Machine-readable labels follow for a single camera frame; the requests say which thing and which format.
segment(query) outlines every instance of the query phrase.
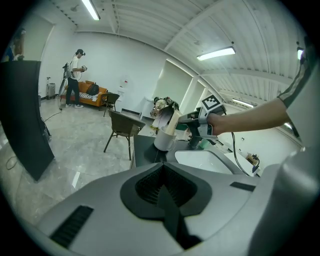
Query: hand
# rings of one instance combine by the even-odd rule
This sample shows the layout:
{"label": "hand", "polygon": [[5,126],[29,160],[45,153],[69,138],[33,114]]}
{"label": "hand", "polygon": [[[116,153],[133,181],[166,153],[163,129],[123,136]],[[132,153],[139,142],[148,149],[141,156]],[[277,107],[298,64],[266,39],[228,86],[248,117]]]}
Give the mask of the hand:
{"label": "hand", "polygon": [[208,114],[206,121],[209,125],[212,125],[213,135],[218,136],[226,132],[223,127],[223,123],[224,123],[223,120],[224,120],[224,116],[221,116],[215,113]]}

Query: orange sofa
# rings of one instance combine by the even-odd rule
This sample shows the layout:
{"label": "orange sofa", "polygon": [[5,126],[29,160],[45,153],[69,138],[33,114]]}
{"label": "orange sofa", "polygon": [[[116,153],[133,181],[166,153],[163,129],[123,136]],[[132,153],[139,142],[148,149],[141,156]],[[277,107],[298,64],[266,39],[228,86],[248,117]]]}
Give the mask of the orange sofa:
{"label": "orange sofa", "polygon": [[[88,88],[90,87],[90,85],[92,85],[93,83],[94,82],[91,82],[91,81],[78,82],[79,92],[80,92],[79,102],[85,103],[85,104],[90,104],[90,105],[93,105],[96,107],[101,107],[103,105],[102,101],[101,101],[101,95],[107,93],[108,90],[106,88],[99,86],[99,93],[98,93],[96,101],[93,101],[91,98],[86,98],[86,96],[87,96],[86,92],[87,92]],[[68,85],[65,86],[64,92],[61,94],[62,99],[66,98],[67,88],[68,88]],[[70,96],[70,100],[75,101],[75,94],[73,91]]]}

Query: dark pants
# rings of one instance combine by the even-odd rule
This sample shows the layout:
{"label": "dark pants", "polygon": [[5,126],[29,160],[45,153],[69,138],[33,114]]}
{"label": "dark pants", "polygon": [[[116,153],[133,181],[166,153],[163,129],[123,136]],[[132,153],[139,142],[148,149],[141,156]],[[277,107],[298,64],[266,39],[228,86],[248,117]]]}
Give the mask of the dark pants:
{"label": "dark pants", "polygon": [[67,105],[70,104],[70,96],[71,96],[72,90],[74,91],[75,104],[78,105],[79,104],[78,81],[69,77],[68,78],[68,89],[66,90],[66,95],[65,95],[65,103]]}

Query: white cup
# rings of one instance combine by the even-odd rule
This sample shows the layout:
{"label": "white cup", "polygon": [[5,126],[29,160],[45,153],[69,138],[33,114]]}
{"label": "white cup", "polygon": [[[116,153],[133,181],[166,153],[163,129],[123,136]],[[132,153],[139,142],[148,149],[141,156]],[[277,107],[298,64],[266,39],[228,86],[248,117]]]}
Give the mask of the white cup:
{"label": "white cup", "polygon": [[161,127],[154,140],[154,146],[161,151],[173,150],[176,146],[176,134],[170,135],[166,133],[166,127]]}

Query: ceiling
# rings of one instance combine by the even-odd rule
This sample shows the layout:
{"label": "ceiling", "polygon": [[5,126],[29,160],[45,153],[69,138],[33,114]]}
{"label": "ceiling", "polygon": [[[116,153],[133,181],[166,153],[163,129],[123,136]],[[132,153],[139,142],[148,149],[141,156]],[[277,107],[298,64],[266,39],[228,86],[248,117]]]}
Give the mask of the ceiling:
{"label": "ceiling", "polygon": [[[176,57],[233,105],[276,98],[298,72],[297,42],[304,47],[305,32],[276,0],[93,0],[99,21],[80,0],[51,2],[78,32],[133,38]],[[228,46],[235,55],[196,58]]]}

